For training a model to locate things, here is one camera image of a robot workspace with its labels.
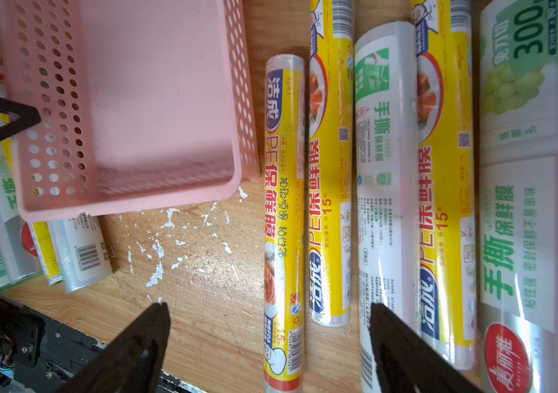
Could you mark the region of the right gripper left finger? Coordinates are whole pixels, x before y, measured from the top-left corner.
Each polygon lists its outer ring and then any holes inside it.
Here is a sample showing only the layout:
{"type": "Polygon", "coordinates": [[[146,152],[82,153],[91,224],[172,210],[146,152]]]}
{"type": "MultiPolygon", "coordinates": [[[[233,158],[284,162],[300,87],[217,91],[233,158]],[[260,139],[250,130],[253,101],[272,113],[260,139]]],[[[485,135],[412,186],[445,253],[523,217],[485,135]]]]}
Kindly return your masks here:
{"type": "Polygon", "coordinates": [[[155,392],[170,327],[167,304],[152,304],[59,391],[155,392]]]}

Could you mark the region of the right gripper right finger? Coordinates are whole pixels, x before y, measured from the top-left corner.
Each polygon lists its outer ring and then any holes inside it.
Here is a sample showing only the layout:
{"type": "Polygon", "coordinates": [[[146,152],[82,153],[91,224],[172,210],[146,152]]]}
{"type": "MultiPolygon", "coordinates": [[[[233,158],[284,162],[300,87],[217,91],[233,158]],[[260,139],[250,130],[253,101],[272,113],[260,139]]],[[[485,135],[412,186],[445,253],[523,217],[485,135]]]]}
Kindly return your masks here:
{"type": "Polygon", "coordinates": [[[370,337],[381,391],[481,393],[383,304],[371,306],[370,337]]]}

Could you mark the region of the pink plastic basket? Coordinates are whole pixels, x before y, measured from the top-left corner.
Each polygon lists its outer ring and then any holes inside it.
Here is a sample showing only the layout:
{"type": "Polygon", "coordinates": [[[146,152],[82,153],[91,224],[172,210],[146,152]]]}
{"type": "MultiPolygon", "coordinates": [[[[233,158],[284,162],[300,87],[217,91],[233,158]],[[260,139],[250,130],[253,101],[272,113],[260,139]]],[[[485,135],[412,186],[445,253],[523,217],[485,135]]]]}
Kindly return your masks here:
{"type": "Polygon", "coordinates": [[[230,197],[260,172],[240,1],[1,1],[29,222],[230,197]]]}

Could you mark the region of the yellow wrap roll long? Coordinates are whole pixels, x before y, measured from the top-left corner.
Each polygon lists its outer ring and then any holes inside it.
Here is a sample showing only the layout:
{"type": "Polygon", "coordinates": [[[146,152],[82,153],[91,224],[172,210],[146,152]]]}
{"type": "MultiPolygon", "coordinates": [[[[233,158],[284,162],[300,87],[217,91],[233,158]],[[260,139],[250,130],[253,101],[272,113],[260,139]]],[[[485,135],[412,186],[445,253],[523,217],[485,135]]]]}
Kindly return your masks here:
{"type": "Polygon", "coordinates": [[[264,91],[264,320],[266,392],[303,381],[304,61],[267,61],[264,91]]]}

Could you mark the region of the thick white green wrap roll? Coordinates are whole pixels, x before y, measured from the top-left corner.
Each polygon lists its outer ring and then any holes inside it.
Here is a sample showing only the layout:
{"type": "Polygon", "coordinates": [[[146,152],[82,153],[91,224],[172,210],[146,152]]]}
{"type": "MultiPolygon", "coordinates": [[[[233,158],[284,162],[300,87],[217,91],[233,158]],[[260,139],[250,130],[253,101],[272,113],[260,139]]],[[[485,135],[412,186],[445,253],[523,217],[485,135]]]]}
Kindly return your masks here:
{"type": "Polygon", "coordinates": [[[480,376],[558,392],[558,1],[480,16],[480,376]]]}

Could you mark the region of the white wrap roll red label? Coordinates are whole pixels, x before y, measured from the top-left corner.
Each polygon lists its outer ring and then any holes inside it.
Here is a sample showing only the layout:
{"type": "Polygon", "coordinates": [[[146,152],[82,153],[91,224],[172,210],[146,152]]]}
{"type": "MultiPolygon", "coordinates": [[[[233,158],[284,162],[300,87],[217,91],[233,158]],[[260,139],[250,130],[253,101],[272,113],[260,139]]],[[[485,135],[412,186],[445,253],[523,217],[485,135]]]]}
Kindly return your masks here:
{"type": "Polygon", "coordinates": [[[0,253],[10,286],[41,273],[36,252],[24,243],[30,239],[28,224],[18,213],[16,185],[0,139],[0,253]]]}

